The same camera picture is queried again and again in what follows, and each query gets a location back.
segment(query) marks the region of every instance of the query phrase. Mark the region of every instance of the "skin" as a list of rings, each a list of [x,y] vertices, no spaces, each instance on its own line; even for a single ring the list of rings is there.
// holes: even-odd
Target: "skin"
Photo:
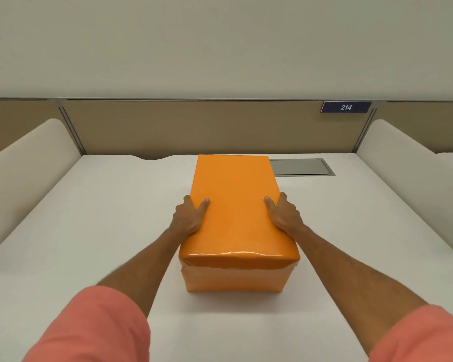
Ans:
[[[179,245],[201,226],[210,200],[195,208],[189,195],[176,206],[169,228],[151,245],[98,283],[131,298],[149,315],[159,284]],[[323,285],[369,354],[403,317],[426,301],[396,280],[357,261],[306,226],[285,193],[275,205],[265,197],[273,223],[305,253]]]
[[[161,236],[97,285],[114,288],[129,296],[148,317],[171,258],[181,243],[199,229],[209,204],[210,199],[206,198],[195,208],[190,196],[185,196]]]
[[[304,225],[299,211],[280,194],[277,205],[266,197],[273,223],[305,253],[330,297],[369,354],[406,315],[427,302],[398,281],[357,261]]]

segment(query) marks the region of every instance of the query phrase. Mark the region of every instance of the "orange box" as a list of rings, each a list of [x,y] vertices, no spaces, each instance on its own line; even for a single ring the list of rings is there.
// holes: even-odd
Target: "orange box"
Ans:
[[[280,196],[267,156],[198,157],[191,199],[211,202],[180,248],[187,291],[282,292],[300,255],[269,218],[266,195]]]

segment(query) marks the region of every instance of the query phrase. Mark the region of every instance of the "box top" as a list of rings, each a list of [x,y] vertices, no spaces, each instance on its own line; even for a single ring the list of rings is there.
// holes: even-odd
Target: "box top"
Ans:
[[[211,199],[199,231],[180,249],[193,266],[279,269],[300,259],[297,245],[269,218],[264,197],[280,191],[267,156],[200,155],[191,199]]]

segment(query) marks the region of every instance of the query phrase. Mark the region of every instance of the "pink shirt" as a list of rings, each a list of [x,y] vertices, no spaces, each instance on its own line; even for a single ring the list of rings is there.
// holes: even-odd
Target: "pink shirt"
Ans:
[[[26,354],[24,362],[149,361],[151,332],[139,307],[103,286],[79,292]],[[453,316],[423,306],[374,347],[371,362],[453,362]]]

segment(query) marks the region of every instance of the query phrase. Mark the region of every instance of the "number plate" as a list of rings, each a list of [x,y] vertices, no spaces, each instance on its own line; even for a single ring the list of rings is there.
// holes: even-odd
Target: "number plate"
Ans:
[[[370,101],[325,101],[320,113],[367,113]]]

